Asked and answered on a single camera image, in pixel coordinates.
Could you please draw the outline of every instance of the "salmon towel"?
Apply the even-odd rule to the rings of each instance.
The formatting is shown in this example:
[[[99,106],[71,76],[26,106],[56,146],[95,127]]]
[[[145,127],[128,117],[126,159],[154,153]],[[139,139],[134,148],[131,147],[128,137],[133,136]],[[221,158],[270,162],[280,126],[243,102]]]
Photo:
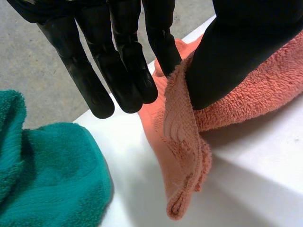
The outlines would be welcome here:
[[[210,147],[199,133],[241,123],[273,111],[303,91],[303,32],[252,71],[227,96],[213,105],[193,111],[185,71],[200,37],[190,44],[176,40],[184,59],[167,80],[156,62],[154,80],[159,96],[144,105],[139,116],[163,175],[167,214],[178,220],[185,214],[193,192],[211,167]]]

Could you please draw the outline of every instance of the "towel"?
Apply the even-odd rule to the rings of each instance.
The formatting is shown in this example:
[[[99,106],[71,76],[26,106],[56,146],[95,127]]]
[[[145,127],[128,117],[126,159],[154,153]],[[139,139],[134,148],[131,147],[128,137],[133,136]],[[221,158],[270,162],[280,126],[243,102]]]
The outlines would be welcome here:
[[[191,44],[176,40],[184,60],[168,81],[155,62],[153,77],[159,97],[139,112],[147,140],[161,167],[168,200],[167,214],[173,220],[183,217],[193,192],[201,190],[201,183],[211,167],[210,146],[200,137],[200,132],[266,114],[303,91],[301,32],[227,96],[203,110],[193,111],[185,72],[201,39]]]
[[[0,227],[96,227],[112,194],[90,133],[56,123],[23,130],[26,106],[0,91]]]

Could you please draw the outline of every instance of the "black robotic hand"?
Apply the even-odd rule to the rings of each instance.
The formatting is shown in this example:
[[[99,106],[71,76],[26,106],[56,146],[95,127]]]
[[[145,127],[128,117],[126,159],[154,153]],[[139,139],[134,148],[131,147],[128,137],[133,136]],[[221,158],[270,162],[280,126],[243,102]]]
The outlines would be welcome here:
[[[54,4],[37,4],[44,10],[36,14],[33,10],[28,16],[28,5],[22,7],[22,1],[8,0],[25,19],[39,22],[95,116],[109,117],[114,106],[87,60],[75,19],[125,112],[134,113],[143,103],[156,99],[157,89],[136,35],[140,0],[75,0],[66,3],[66,10],[61,7],[61,16],[55,18],[51,16],[58,11]],[[62,6],[64,0],[37,1],[60,2]],[[169,32],[175,0],[142,2],[150,45],[164,74],[169,76],[181,61]],[[227,95],[303,28],[303,0],[213,0],[213,3],[217,18],[206,30],[186,72],[196,110]],[[112,43],[111,23],[118,51]]]
[[[94,72],[80,43],[78,22],[92,56],[121,109],[139,111],[156,100],[158,91],[138,42],[141,0],[24,0],[8,2],[36,22],[55,47],[93,114],[110,117],[114,103]],[[169,28],[175,0],[143,0],[149,42],[166,75],[181,62]],[[112,32],[117,50],[112,42]]]
[[[194,109],[223,98],[303,28],[303,0],[213,0],[186,79]]]

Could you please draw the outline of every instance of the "folded towel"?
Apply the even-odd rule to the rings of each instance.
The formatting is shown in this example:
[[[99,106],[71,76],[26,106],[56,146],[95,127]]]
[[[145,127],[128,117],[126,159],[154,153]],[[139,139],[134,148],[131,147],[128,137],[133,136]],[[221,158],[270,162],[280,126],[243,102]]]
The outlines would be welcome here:
[[[56,123],[22,130],[26,107],[0,92],[0,227],[96,227],[111,199],[105,160],[90,133]]]
[[[185,71],[202,37],[191,44],[176,40],[182,58],[167,81],[156,62],[154,80],[159,97],[139,112],[146,137],[160,163],[167,214],[177,220],[185,214],[192,193],[211,167],[211,153],[199,132],[223,127],[273,111],[303,91],[303,32],[252,71],[231,93],[193,111]]]

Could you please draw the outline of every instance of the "gray floor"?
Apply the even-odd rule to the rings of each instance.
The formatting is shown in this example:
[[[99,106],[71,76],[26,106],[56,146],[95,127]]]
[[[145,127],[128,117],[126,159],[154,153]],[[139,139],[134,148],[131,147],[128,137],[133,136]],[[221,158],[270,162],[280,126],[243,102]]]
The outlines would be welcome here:
[[[172,34],[183,38],[212,15],[212,0],[177,0]],[[151,62],[154,55],[148,45],[143,12],[139,27],[144,55],[147,62]],[[89,53],[82,34],[81,40]],[[94,62],[93,67],[102,78]],[[0,90],[5,89],[23,93],[27,104],[25,128],[72,122],[88,110],[54,48],[38,27],[24,21],[5,0],[1,0]]]

